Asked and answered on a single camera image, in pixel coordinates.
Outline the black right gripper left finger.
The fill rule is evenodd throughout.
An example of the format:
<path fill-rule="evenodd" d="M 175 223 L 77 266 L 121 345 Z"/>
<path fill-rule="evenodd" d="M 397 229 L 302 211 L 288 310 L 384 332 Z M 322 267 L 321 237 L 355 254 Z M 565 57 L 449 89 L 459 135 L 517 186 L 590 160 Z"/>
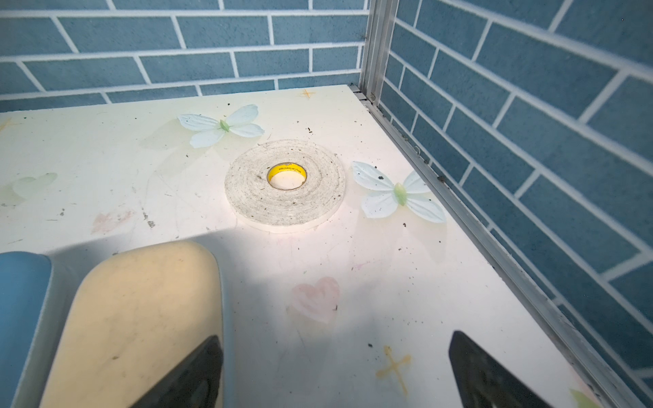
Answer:
<path fill-rule="evenodd" d="M 132 404 L 132 408 L 215 407 L 223 363 L 219 337 L 210 336 Z"/>

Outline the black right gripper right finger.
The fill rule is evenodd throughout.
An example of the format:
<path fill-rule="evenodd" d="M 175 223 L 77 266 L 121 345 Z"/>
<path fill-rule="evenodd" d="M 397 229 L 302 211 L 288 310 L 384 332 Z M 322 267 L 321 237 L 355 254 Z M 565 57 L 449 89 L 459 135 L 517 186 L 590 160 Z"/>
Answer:
<path fill-rule="evenodd" d="M 452 334 L 448 355 L 463 407 L 550 407 L 462 331 Z"/>

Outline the beige zippered umbrella case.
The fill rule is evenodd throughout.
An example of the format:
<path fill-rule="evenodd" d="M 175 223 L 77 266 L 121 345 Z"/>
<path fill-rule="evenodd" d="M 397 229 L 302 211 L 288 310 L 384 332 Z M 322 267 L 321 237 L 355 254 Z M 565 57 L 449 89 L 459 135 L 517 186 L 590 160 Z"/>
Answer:
<path fill-rule="evenodd" d="M 193 241 L 120 253 L 83 279 L 42 407 L 130 407 L 212 336 L 223 336 L 219 265 Z"/>

